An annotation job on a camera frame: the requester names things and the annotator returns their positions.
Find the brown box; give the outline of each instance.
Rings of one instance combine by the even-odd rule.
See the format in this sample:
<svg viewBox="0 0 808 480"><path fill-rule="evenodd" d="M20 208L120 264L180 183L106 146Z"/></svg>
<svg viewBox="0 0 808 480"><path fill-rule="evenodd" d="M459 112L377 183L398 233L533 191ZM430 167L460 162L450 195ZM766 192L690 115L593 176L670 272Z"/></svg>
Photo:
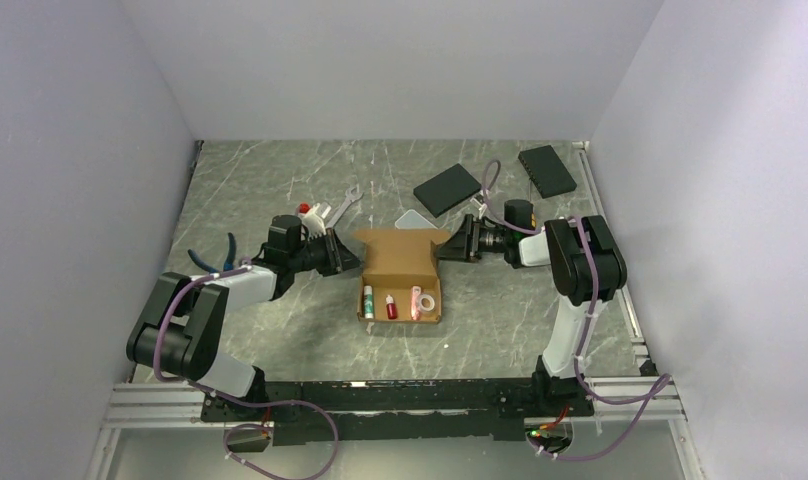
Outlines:
<svg viewBox="0 0 808 480"><path fill-rule="evenodd" d="M363 322L439 323L442 317L442 290L436 268L437 245L445 243L451 233L436 228L419 230L362 229L354 237L366 244L366 259L357 299L357 318ZM363 286L371 285L375 318L363 317ZM418 285L422 292L436 300L432 312L422 312L421 319L410 315L410 289ZM398 318L386 314L386 296L392 295Z"/></svg>

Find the wall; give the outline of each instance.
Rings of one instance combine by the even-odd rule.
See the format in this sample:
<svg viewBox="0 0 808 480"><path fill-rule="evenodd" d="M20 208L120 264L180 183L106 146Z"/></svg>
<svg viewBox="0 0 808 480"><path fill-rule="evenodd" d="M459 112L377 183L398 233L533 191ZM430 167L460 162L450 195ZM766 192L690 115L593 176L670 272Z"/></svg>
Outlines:
<svg viewBox="0 0 808 480"><path fill-rule="evenodd" d="M588 139L662 0L122 0L203 139Z"/></svg>
<svg viewBox="0 0 808 480"><path fill-rule="evenodd" d="M808 1L667 1L592 139L710 478L808 479Z"/></svg>
<svg viewBox="0 0 808 480"><path fill-rule="evenodd" d="M193 138L114 1L0 1L0 478L85 472Z"/></svg>

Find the pliers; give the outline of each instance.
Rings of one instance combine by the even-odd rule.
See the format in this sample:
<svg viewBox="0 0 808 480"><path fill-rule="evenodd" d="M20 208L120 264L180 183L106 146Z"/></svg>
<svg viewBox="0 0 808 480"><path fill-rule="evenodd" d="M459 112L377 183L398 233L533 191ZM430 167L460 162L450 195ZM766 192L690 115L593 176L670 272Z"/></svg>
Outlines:
<svg viewBox="0 0 808 480"><path fill-rule="evenodd" d="M200 268L201 270L204 270L207 273L218 273L219 272L219 270L217 270L214 267L211 267L206 262L201 260L201 257L199 257L197 253L195 253L195 250L192 250L190 248L189 250L186 250L186 253L189 254L189 258L192 259L192 263L194 263L196 266L198 266L198 268ZM235 260L236 260L236 237L234 237L232 233L228 232L227 233L227 258L224 260L224 265L223 265L224 269L222 271L226 272L228 270L233 270L233 266L234 266L233 262Z"/></svg>

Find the red bottle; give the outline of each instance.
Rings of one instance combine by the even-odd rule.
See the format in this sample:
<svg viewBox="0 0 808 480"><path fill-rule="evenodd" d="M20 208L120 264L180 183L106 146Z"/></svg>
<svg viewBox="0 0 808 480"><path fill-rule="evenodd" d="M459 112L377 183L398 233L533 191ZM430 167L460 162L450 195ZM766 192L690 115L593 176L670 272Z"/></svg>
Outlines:
<svg viewBox="0 0 808 480"><path fill-rule="evenodd" d="M390 320L398 318L398 309L395 308L395 299L392 295L386 296L386 318Z"/></svg>

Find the box flap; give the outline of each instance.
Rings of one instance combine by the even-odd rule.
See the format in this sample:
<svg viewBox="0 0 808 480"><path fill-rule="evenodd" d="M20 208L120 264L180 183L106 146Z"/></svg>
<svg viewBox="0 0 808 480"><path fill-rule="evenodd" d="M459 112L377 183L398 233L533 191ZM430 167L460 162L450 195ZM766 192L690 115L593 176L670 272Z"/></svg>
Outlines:
<svg viewBox="0 0 808 480"><path fill-rule="evenodd" d="M451 238L451 232L372 228L357 230L354 237L366 244L364 273L436 275L434 251Z"/></svg>

